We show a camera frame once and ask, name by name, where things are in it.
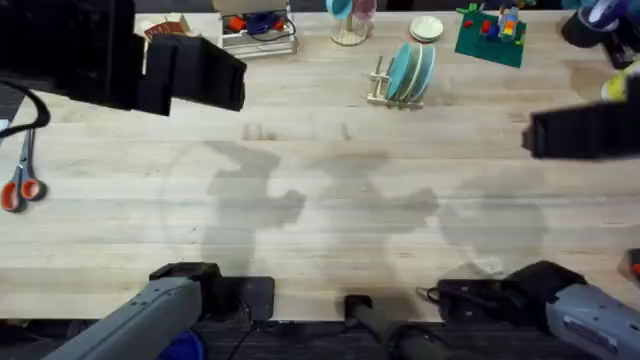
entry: wooden table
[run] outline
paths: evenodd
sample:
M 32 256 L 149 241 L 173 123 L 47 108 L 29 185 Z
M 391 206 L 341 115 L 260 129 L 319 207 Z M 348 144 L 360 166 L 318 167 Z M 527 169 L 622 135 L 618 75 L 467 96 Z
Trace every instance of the wooden table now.
M 35 167 L 48 198 L 0 214 L 0 318 L 101 317 L 176 261 L 277 282 L 278 319 L 338 319 L 365 292 L 398 317 L 437 319 L 414 295 L 445 277 L 558 262 L 632 306 L 616 272 L 639 245 L 640 161 L 538 161 L 520 147 L 529 114 L 599 97 L 599 48 L 558 34 L 569 12 L 524 12 L 521 69 L 454 53 L 445 25 L 421 111 L 366 103 L 377 56 L 415 16 L 376 15 L 343 48 L 326 14 L 297 14 L 300 51 L 249 61 L 241 113 L 181 100 L 169 118 L 43 94 L 52 123 Z M 191 15 L 207 33 L 212 15 Z M 19 122 L 31 120 L 24 105 Z M 4 142 L 8 180 L 23 137 Z

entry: scissors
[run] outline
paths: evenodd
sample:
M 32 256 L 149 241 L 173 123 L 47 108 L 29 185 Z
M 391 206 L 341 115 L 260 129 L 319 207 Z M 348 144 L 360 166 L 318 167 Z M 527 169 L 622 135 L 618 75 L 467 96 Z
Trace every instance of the scissors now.
M 38 201 L 44 198 L 47 186 L 33 176 L 31 155 L 35 130 L 27 130 L 20 154 L 20 163 L 16 167 L 13 179 L 2 188 L 2 208 L 12 213 L 23 212 L 27 201 Z

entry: dish rack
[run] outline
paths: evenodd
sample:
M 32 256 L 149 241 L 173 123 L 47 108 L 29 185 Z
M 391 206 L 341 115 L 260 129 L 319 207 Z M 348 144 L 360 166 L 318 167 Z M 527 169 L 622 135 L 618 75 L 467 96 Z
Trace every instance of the dish rack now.
M 384 60 L 383 56 L 378 58 L 378 64 L 376 65 L 376 70 L 369 74 L 369 79 L 371 81 L 371 88 L 369 93 L 367 94 L 367 102 L 372 105 L 383 105 L 388 107 L 397 107 L 400 109 L 411 109 L 411 110 L 420 110 L 424 107 L 424 102 L 412 102 L 405 100 L 398 100 L 392 97 L 391 99 L 387 99 L 386 94 L 389 88 L 389 71 L 391 70 L 391 66 L 393 66 L 394 59 L 391 58 L 389 62 L 389 66 L 387 70 L 381 72 L 382 61 Z

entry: teal plate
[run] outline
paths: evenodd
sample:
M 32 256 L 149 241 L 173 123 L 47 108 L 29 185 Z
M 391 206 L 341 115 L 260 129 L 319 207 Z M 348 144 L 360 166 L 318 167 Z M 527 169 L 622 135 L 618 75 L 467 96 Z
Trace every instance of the teal plate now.
M 431 74 L 433 74 L 433 68 L 436 66 L 436 48 L 433 45 L 425 45 L 422 50 L 422 65 L 420 72 L 418 73 L 418 80 L 412 90 L 411 101 L 420 101 L 424 96 L 424 92 L 427 90 L 429 80 L 431 80 Z
M 402 80 L 407 76 L 409 68 L 409 58 L 411 57 L 411 46 L 405 43 L 398 49 L 393 59 L 393 65 L 389 70 L 389 88 L 387 89 L 387 99 L 391 99 L 400 88 Z

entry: white plate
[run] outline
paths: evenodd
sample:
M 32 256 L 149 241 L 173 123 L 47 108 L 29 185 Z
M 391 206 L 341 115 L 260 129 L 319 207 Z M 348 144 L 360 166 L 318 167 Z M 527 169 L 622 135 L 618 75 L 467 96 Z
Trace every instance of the white plate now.
M 409 33 L 411 34 L 411 37 L 413 37 L 414 40 L 416 40 L 418 42 L 421 42 L 421 43 L 432 43 L 432 42 L 438 40 L 437 37 L 436 38 L 432 38 L 432 39 L 426 39 L 426 38 L 420 37 L 420 36 L 414 34 L 413 30 L 411 30 L 411 29 L 409 29 Z
M 418 16 L 411 22 L 411 34 L 418 39 L 433 41 L 444 31 L 442 22 L 433 16 Z
M 411 95 L 411 93 L 413 92 L 413 88 L 416 86 L 416 80 L 418 80 L 418 74 L 420 73 L 420 70 L 422 69 L 422 53 L 423 53 L 423 47 L 422 45 L 418 45 L 416 47 L 416 51 L 411 51 L 411 57 L 413 59 L 411 59 L 410 64 L 413 65 L 413 63 L 415 62 L 415 67 L 414 68 L 410 68 L 411 71 L 413 71 L 413 73 L 411 74 L 411 81 L 409 82 L 409 86 L 407 86 L 406 90 L 402 93 L 400 93 L 400 100 L 409 100 L 407 97 L 409 95 Z

